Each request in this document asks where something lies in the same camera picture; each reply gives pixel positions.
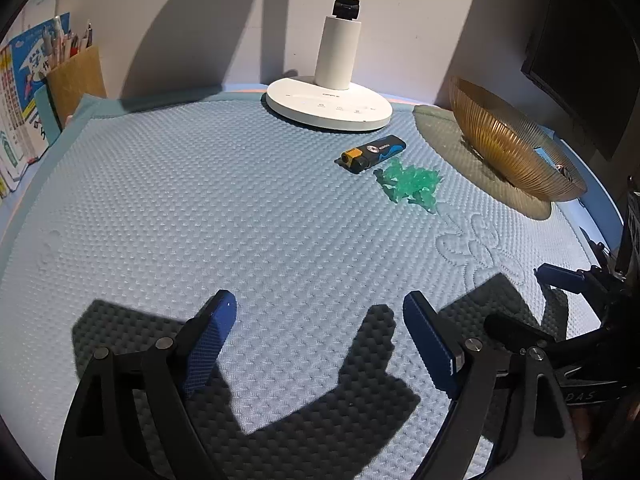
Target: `white desk lamp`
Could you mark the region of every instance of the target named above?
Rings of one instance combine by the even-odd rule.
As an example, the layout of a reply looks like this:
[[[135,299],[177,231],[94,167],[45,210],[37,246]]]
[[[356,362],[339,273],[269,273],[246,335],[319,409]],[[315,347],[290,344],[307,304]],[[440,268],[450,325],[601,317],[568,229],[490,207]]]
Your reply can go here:
[[[267,88],[267,104],[299,123],[331,130],[368,131],[385,126],[391,104],[351,82],[360,36],[360,0],[335,0],[324,30],[314,76],[279,79]]]

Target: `blue fabric edge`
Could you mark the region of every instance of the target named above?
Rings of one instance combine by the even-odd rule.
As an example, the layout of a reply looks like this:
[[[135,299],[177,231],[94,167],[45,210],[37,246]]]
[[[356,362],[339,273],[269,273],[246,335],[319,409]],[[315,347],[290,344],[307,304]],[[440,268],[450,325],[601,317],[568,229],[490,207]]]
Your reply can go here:
[[[121,117],[134,112],[143,112],[155,108],[169,107],[193,102],[210,101],[260,101],[264,90],[258,91],[220,91],[219,87],[199,88],[188,91],[168,92],[150,97],[134,99],[103,99],[85,94],[78,108],[62,130],[58,140],[50,146],[40,161],[40,167],[33,176],[29,187],[25,190],[22,200],[15,209],[14,215],[7,226],[0,242],[0,282],[9,256],[14,248],[15,239],[20,232],[31,206],[36,201],[42,186],[47,181],[57,164],[91,119]],[[391,103],[394,111],[412,112],[414,104]]]
[[[49,101],[47,86],[43,85],[38,88],[33,95],[33,99],[36,103],[36,108],[38,109],[40,123],[44,129],[44,136],[47,139],[49,146],[52,146],[60,136],[60,127],[58,126],[58,120],[56,119],[56,115],[51,107],[51,102]]]
[[[580,202],[600,230],[609,249],[611,251],[616,250],[620,245],[624,225],[618,206],[616,206],[607,189],[580,156],[564,140],[558,137],[553,130],[545,126],[541,126],[541,128],[560,147],[584,179],[587,184],[587,192],[580,197]]]

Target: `black monitor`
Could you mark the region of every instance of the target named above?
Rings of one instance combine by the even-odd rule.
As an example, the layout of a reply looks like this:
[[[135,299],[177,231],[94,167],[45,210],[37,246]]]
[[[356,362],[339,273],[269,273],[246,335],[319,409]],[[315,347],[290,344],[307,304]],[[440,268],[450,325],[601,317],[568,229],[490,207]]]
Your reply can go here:
[[[640,0],[548,0],[522,71],[610,159],[638,98]]]

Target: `lamp base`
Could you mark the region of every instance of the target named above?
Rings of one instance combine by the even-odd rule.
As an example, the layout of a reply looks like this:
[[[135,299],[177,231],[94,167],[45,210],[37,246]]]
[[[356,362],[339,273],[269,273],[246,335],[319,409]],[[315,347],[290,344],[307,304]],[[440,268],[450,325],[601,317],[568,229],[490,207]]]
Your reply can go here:
[[[350,83],[346,90],[314,84],[312,76],[286,77],[267,88],[267,104],[287,119],[318,128],[368,132],[391,119],[389,101],[364,86]]]

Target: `pencil holder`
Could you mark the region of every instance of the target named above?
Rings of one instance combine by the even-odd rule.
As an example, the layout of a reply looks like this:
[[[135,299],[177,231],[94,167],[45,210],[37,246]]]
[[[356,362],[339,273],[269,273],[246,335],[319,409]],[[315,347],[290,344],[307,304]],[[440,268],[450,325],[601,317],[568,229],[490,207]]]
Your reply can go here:
[[[60,126],[72,115],[84,94],[107,97],[97,45],[78,52],[47,75],[47,87]]]

